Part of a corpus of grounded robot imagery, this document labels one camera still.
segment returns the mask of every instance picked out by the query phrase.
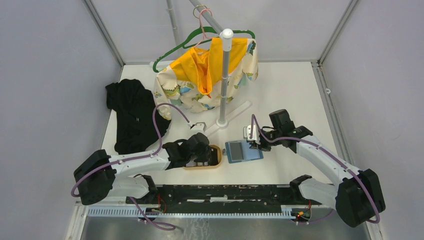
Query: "patterned fabric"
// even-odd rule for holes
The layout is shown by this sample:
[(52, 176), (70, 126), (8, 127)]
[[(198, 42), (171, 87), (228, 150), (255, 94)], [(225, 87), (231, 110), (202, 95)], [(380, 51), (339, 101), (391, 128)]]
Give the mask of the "patterned fabric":
[[(153, 90), (156, 104), (172, 103), (194, 113), (214, 109), (221, 103), (222, 41), (213, 38), (210, 49), (190, 48), (183, 56), (160, 71)], [(230, 52), (227, 103), (237, 95), (247, 79), (258, 77), (258, 50), (251, 38), (233, 38)], [(159, 114), (171, 119), (169, 106), (159, 107)]]

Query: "pole base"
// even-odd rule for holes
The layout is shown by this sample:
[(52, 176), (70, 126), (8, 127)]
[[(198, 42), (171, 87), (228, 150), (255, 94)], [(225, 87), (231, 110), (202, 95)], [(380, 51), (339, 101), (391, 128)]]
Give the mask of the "pole base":
[(231, 120), (235, 119), (238, 115), (242, 114), (244, 111), (246, 111), (248, 108), (252, 106), (252, 103), (250, 101), (245, 101), (242, 105), (234, 109), (232, 112), (225, 115), (225, 122), (220, 123), (219, 120), (216, 120), (216, 123), (212, 126), (210, 126), (206, 131), (204, 131), (204, 135), (206, 137), (209, 137), (210, 135), (218, 132), (221, 129), (225, 129), (228, 126), (228, 123), (231, 122)]

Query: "hanging clothes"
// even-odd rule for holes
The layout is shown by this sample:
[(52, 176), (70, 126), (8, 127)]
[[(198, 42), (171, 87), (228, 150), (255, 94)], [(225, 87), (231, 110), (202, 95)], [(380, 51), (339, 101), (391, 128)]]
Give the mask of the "hanging clothes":
[[(212, 39), (210, 49), (190, 48), (160, 71), (153, 89), (156, 104), (170, 102), (199, 113), (221, 103), (223, 47), (219, 37)], [(230, 51), (227, 103), (231, 102), (247, 79), (258, 77), (258, 49), (252, 38), (233, 38)], [(159, 113), (171, 119), (169, 106), (160, 106)]]
[[(123, 79), (106, 86), (106, 105), (116, 111), (117, 132), (115, 151), (118, 154), (144, 152), (158, 140), (153, 125), (153, 109), (156, 107), (150, 90), (137, 79)], [(156, 125), (163, 137), (171, 121), (156, 110)]]

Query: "black jacket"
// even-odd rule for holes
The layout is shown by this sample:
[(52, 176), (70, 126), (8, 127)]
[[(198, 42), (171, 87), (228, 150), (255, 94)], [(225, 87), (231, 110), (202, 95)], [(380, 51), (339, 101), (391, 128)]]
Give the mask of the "black jacket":
[[(155, 101), (150, 90), (137, 80), (123, 79), (106, 86), (106, 105), (116, 111), (117, 132), (115, 151), (119, 154), (144, 152), (158, 140), (153, 125)], [(156, 124), (164, 136), (171, 123), (156, 110)]]

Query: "hanger hook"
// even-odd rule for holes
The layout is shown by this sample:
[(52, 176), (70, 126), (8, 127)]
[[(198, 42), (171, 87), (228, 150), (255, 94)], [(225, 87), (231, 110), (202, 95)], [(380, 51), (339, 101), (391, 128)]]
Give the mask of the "hanger hook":
[(195, 15), (195, 10), (196, 10), (198, 7), (205, 7), (206, 9), (209, 9), (209, 7), (207, 7), (206, 5), (203, 5), (203, 4), (195, 6), (195, 7), (193, 8), (193, 16), (194, 16), (195, 18), (197, 18), (197, 19), (199, 19), (199, 18)]

